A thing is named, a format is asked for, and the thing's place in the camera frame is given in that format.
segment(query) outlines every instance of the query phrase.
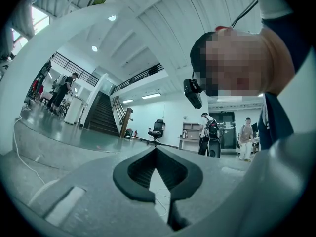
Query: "glass door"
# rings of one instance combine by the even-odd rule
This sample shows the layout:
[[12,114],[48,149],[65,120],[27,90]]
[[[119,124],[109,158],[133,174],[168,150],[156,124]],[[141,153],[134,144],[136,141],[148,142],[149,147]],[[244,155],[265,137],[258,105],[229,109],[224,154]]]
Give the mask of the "glass door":
[[210,113],[215,118],[220,132],[220,144],[222,149],[236,148],[236,127],[235,114],[230,113]]

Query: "staircase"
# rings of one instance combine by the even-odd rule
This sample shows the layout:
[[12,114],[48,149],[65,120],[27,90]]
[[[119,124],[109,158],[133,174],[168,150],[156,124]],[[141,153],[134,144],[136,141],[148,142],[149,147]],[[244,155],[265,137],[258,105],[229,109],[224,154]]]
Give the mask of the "staircase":
[[94,101],[93,105],[95,108],[90,110],[92,116],[88,128],[98,132],[119,136],[109,96],[99,92]]

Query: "black t-shirt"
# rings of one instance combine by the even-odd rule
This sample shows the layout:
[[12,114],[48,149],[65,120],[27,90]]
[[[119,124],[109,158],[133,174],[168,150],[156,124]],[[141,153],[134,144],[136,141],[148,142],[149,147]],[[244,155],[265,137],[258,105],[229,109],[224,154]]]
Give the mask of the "black t-shirt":
[[72,78],[72,77],[67,77],[67,78],[66,78],[66,81],[65,81],[65,84],[60,87],[59,92],[63,92],[63,93],[66,94],[66,93],[68,92],[67,83],[69,83],[70,86],[71,86],[71,83],[72,83],[72,82],[73,82],[73,78]]
[[[273,30],[285,43],[290,52],[295,73],[305,61],[311,46],[304,40],[296,23],[294,14],[273,20],[262,20],[262,23]],[[268,149],[280,138],[291,135],[293,127],[277,96],[265,93],[265,102],[258,122],[261,149]]]

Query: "white pants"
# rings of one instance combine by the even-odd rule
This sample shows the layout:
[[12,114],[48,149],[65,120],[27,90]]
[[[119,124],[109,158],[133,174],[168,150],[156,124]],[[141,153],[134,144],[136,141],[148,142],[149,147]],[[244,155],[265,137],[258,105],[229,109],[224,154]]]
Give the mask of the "white pants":
[[247,142],[247,143],[242,143],[240,147],[240,156],[239,159],[250,159],[250,154],[251,154],[251,149],[252,149],[252,143]]

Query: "black hair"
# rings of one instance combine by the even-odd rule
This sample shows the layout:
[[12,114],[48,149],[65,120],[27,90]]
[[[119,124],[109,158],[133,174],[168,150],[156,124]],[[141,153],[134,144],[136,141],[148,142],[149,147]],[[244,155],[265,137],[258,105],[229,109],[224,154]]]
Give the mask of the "black hair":
[[[213,40],[213,35],[215,32],[208,32],[203,34],[193,45],[191,52],[190,52],[190,59],[191,64],[193,67],[193,71],[195,73],[198,73],[200,79],[206,80],[206,54],[205,52],[201,52],[202,50],[205,50],[206,42]],[[205,89],[206,94],[208,96],[218,96],[218,85],[212,84],[209,81],[210,79],[207,78]]]

